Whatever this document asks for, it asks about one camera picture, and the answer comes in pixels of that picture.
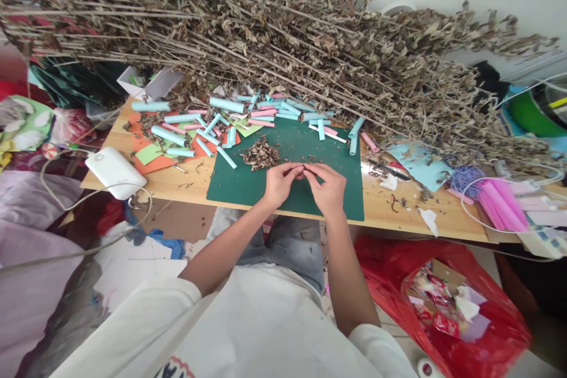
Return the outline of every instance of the red plastic bag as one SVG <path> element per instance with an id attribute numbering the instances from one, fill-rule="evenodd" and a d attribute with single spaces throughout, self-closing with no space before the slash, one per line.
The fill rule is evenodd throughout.
<path id="1" fill-rule="evenodd" d="M 438 240 L 402 242 L 359 237 L 356 253 L 372 298 L 449 377 L 501 377 L 530 346 L 532 335 L 516 306 L 463 245 Z M 433 258 L 467 277 L 487 298 L 480 314 L 491 323 L 466 343 L 437 329 L 427 333 L 406 294 L 414 275 Z"/>

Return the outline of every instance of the green fabric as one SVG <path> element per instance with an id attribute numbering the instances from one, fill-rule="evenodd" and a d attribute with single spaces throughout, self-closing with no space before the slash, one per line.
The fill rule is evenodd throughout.
<path id="1" fill-rule="evenodd" d="M 285 158 L 291 162 L 309 162 L 309 155 L 323 161 L 347 178 L 344 192 L 344 211 L 350 220 L 364 220 L 364 202 L 362 196 L 362 174 L 360 171 L 360 144 L 356 155 L 348 153 L 346 144 L 327 137 L 319 141 L 319 133 L 307 127 L 306 123 L 276 119 L 276 127 L 264 127 L 253 135 L 242 139 L 241 143 L 227 149 L 233 161 L 238 166 L 233 170 L 221 155 L 217 155 L 214 164 L 214 174 L 208 187 L 207 199 L 226 203 L 252 206 L 264 195 L 266 189 L 266 170 L 251 172 L 250 165 L 244 164 L 240 154 L 245 154 L 263 134 L 268 143 L 278 147 L 282 161 Z M 348 130 L 335 128 L 338 137 L 348 140 Z M 317 208 L 307 179 L 296 180 L 291 192 L 280 210 L 295 211 L 305 214 L 321 215 Z"/>
<path id="2" fill-rule="evenodd" d="M 70 57 L 47 57 L 41 66 L 31 65 L 31 70 L 51 97 L 61 108 L 84 108 L 89 100 L 112 110 L 124 103 L 126 91 L 116 82 L 128 65 L 120 62 L 94 62 L 90 70 Z"/>

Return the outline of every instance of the light blue paper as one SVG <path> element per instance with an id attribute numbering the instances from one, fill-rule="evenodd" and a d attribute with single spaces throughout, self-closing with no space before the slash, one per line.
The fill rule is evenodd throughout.
<path id="1" fill-rule="evenodd" d="M 411 156 L 408 155 L 407 158 L 404 158 L 404 154 L 410 149 L 412 150 Z M 432 192 L 437 192 L 454 172 L 442 161 L 434 161 L 427 165 L 431 159 L 431 154 L 419 142 L 393 145 L 387 151 L 404 166 L 415 180 Z"/>

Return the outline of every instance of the pen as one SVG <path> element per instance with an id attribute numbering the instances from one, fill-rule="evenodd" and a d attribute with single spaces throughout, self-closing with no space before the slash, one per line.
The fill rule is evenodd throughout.
<path id="1" fill-rule="evenodd" d="M 377 161 L 375 161 L 375 160 L 373 160 L 373 159 L 370 159 L 370 158 L 369 158 L 369 161 L 370 161 L 372 164 L 377 165 L 377 166 L 380 167 L 380 168 L 383 168 L 384 170 L 388 170 L 388 171 L 391 172 L 394 176 L 396 176 L 396 177 L 398 177 L 398 178 L 400 178 L 400 179 L 402 179 L 402 180 L 405 180 L 405 181 L 410 180 L 408 176 L 406 176 L 405 174 L 400 173 L 399 171 L 393 170 L 393 169 L 391 169 L 390 167 L 387 167 L 387 166 L 385 166 L 385 165 L 382 165 L 382 164 L 380 164 L 379 162 L 377 162 Z"/>

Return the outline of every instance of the white paper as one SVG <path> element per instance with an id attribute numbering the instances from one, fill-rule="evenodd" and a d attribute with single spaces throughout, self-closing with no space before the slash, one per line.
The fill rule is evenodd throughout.
<path id="1" fill-rule="evenodd" d="M 429 230 L 435 235 L 435 237 L 438 237 L 439 233 L 437 233 L 437 225 L 435 224 L 437 214 L 431 210 L 422 210 L 421 208 L 418 208 L 418 211 L 425 224 L 427 224 Z"/>

